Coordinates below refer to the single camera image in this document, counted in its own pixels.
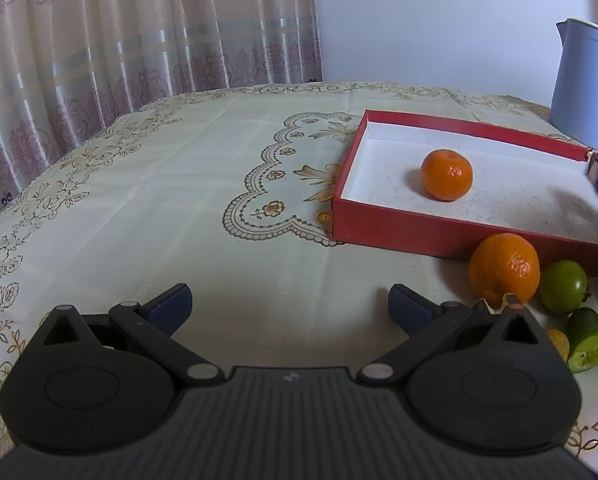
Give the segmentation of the small yellow longan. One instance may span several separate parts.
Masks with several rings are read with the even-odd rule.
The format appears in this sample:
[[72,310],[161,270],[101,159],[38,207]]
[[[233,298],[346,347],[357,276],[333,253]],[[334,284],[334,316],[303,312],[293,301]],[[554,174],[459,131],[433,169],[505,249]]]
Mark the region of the small yellow longan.
[[548,328],[546,337],[549,338],[560,357],[566,362],[570,352],[570,343],[566,334],[556,328]]

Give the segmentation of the green tomato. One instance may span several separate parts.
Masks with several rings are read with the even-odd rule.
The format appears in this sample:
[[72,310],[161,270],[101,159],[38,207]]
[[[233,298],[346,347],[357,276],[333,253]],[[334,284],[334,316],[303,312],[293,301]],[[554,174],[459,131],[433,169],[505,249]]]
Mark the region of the green tomato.
[[587,298],[588,277],[579,263],[561,260],[541,273],[537,290],[546,310],[562,315],[578,309]]

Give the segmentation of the small orange tangerine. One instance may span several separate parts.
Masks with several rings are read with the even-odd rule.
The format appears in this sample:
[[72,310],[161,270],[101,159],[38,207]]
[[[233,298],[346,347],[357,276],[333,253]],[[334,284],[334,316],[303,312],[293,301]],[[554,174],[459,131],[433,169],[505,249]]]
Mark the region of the small orange tangerine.
[[462,198],[473,185],[470,161],[451,150],[435,150],[421,163],[421,183],[425,191],[443,202]]

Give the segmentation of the small green cucumber piece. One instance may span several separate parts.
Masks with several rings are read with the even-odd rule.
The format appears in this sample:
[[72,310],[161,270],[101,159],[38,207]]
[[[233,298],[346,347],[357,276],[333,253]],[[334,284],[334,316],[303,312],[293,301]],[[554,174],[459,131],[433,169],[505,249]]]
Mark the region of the small green cucumber piece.
[[598,314],[590,308],[572,312],[566,324],[570,349],[567,366],[574,374],[598,365]]

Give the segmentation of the cream floral tablecloth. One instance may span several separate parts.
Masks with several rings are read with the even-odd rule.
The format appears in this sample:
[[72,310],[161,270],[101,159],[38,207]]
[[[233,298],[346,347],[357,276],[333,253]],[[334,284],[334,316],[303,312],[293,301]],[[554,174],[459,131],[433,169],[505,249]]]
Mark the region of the cream floral tablecloth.
[[[223,366],[359,367],[400,341],[387,287],[467,293],[459,263],[335,245],[329,196],[365,110],[555,136],[543,106],[400,84],[266,84],[119,118],[0,214],[0,386],[52,307],[107,310],[176,282],[177,339]],[[0,460],[11,442],[0,417]]]

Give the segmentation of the red shallow cardboard box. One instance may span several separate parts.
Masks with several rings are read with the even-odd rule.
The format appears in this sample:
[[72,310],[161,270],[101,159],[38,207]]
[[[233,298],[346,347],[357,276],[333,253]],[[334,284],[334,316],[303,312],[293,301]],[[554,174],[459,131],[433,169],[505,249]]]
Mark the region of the red shallow cardboard box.
[[[464,156],[473,184],[429,195],[421,163]],[[574,260],[598,276],[598,154],[538,134],[465,120],[367,110],[340,170],[331,211],[339,242],[467,260],[486,237],[514,233],[545,266]]]

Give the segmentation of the blue electric kettle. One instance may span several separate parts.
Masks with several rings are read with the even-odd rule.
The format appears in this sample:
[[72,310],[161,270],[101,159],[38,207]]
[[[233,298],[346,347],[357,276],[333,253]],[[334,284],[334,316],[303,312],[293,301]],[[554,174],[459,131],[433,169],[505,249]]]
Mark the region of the blue electric kettle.
[[568,18],[556,24],[562,44],[549,122],[598,150],[598,24]]

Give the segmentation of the pink floral curtain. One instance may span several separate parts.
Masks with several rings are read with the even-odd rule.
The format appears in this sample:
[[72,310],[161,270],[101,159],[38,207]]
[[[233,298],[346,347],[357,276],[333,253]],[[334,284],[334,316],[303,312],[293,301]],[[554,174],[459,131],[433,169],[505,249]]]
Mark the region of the pink floral curtain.
[[321,77],[314,0],[0,0],[0,211],[154,100]]

